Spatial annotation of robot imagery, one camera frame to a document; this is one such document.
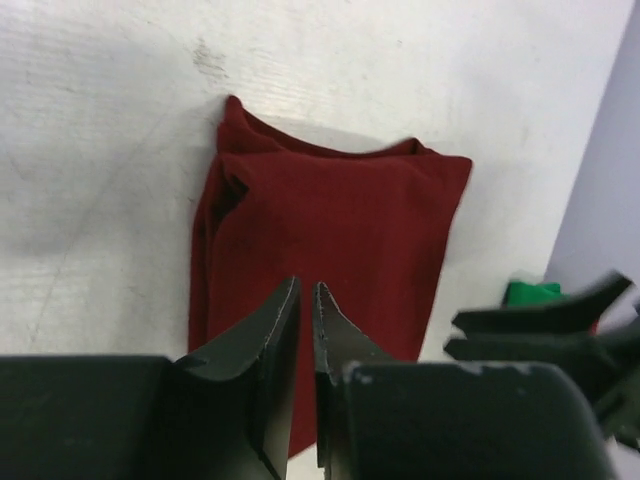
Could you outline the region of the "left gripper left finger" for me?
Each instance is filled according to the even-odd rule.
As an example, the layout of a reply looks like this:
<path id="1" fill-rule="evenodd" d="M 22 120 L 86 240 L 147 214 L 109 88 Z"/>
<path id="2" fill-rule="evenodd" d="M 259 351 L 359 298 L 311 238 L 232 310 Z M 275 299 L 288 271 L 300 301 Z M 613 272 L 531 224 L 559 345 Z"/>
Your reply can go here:
<path id="1" fill-rule="evenodd" d="M 184 479 L 283 479 L 300 324 L 300 282 L 283 281 L 251 314 L 176 361 L 172 419 Z"/>

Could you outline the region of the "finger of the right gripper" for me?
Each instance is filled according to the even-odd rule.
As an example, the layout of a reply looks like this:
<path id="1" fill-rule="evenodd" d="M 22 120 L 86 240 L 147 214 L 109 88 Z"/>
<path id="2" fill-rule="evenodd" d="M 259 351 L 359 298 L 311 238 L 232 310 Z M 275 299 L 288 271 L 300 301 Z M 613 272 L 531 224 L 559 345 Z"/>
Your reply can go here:
<path id="1" fill-rule="evenodd" d="M 602 365 L 616 370 L 618 362 L 593 336 L 477 334 L 450 338 L 444 351 L 456 360 L 545 362 L 558 366 Z"/>
<path id="2" fill-rule="evenodd" d="M 573 334 L 588 332 L 633 282 L 619 272 L 585 290 L 546 304 L 460 311 L 452 325 L 465 334 Z"/>

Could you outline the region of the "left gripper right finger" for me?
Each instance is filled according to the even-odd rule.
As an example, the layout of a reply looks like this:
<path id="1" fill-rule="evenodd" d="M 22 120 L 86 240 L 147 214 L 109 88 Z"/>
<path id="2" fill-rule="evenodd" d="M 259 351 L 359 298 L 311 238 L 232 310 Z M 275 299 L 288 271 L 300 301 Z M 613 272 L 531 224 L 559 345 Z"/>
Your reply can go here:
<path id="1" fill-rule="evenodd" d="M 344 431 L 344 370 L 355 364 L 388 363 L 394 358 L 347 318 L 324 282 L 313 287 L 312 329 L 317 465 L 326 479 L 337 479 L 341 467 L 338 456 L 349 446 Z"/>

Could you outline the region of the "dark red t shirt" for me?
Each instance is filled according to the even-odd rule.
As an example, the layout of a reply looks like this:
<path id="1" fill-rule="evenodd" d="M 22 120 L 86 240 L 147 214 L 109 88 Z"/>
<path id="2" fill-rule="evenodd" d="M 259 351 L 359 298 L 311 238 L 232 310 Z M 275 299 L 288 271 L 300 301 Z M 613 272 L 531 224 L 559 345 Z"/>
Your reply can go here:
<path id="1" fill-rule="evenodd" d="M 472 170 L 409 138 L 379 151 L 313 145 L 226 100 L 196 209 L 188 346 L 301 281 L 291 455 L 316 439 L 311 303 L 327 284 L 342 312 L 384 351 L 418 358 L 450 227 Z"/>

